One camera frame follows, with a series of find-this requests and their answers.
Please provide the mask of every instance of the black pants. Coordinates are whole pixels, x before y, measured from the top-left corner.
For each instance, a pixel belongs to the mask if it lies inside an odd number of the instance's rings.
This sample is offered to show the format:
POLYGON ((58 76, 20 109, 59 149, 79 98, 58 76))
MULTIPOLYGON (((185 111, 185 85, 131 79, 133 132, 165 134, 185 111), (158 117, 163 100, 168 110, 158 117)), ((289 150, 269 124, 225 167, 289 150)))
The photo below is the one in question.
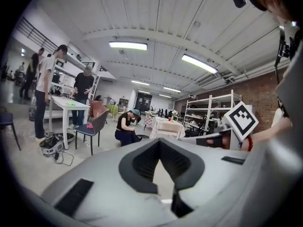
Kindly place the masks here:
POLYGON ((44 137, 43 118, 45 113, 45 93, 36 90, 35 134, 38 139, 44 137))
POLYGON ((25 97, 28 97, 28 90, 29 90, 30 85, 32 84, 34 78, 35 78, 35 73, 27 71, 26 82, 23 83, 23 85, 20 89, 20 95, 23 94, 23 90, 24 90, 25 97))
POLYGON ((121 141, 121 146, 126 146, 140 141, 134 131, 116 130, 115 138, 121 141))

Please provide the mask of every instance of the white sneaker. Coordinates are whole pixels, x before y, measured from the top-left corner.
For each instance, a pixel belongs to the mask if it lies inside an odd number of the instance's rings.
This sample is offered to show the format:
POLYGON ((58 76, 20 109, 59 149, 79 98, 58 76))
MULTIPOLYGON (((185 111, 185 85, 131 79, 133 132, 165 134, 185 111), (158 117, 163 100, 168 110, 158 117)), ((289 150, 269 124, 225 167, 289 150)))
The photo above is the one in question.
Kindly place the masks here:
POLYGON ((74 125, 73 123, 68 127, 69 129, 75 129, 75 128, 77 128, 78 126, 77 125, 74 125))
POLYGON ((42 142, 42 141, 45 140, 45 139, 46 139, 45 137, 43 137, 43 138, 41 138, 41 139, 39 139, 39 138, 36 137, 36 141, 39 142, 39 143, 42 142))

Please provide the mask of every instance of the white table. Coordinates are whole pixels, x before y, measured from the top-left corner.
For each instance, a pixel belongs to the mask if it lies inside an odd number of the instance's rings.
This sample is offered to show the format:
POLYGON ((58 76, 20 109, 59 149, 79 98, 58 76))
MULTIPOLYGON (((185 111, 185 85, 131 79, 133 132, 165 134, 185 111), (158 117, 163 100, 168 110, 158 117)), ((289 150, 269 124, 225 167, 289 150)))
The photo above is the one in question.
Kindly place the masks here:
POLYGON ((185 136, 185 130, 182 124, 176 121, 169 121, 165 118, 155 117, 152 122, 151 139, 158 138, 160 135, 171 135, 176 139, 185 136))
POLYGON ((64 148, 68 149, 67 143, 67 128, 69 123, 68 111, 69 110, 85 110, 84 112, 84 122, 87 123, 87 118, 89 114, 89 106, 76 102, 75 100, 60 97, 60 96, 51 96, 50 104, 49 104, 49 131, 53 132, 53 123, 52 123, 52 109, 53 103, 57 104, 59 107, 63 109, 63 118, 62 118, 62 129, 63 129, 63 142, 64 148))

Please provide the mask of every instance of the man in white t-shirt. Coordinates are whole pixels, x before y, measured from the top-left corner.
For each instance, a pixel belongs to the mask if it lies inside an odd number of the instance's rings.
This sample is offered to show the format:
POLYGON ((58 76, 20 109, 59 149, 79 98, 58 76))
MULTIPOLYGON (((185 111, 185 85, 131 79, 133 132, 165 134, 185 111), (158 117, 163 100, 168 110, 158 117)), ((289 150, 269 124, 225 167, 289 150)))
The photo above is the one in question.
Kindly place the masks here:
POLYGON ((40 77, 37 82, 36 87, 36 115, 35 115, 35 134, 36 140, 41 142, 45 139, 44 137, 44 128, 43 128, 43 118, 45 113, 46 103, 49 100, 48 92, 50 89, 50 78, 51 78, 51 71, 55 66, 56 59, 62 59, 63 55, 66 55, 67 47, 66 45, 62 44, 58 47, 56 52, 49 58, 44 58, 43 62, 41 63, 40 68, 40 77))

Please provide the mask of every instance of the baseball cap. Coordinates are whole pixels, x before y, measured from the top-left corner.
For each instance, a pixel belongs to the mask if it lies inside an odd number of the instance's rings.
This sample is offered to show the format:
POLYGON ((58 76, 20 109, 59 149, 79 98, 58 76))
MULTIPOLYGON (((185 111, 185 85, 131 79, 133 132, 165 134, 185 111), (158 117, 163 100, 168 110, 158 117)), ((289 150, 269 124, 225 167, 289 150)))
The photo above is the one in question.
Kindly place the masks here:
POLYGON ((138 109, 132 109, 131 112, 137 116, 140 116, 140 111, 138 109))

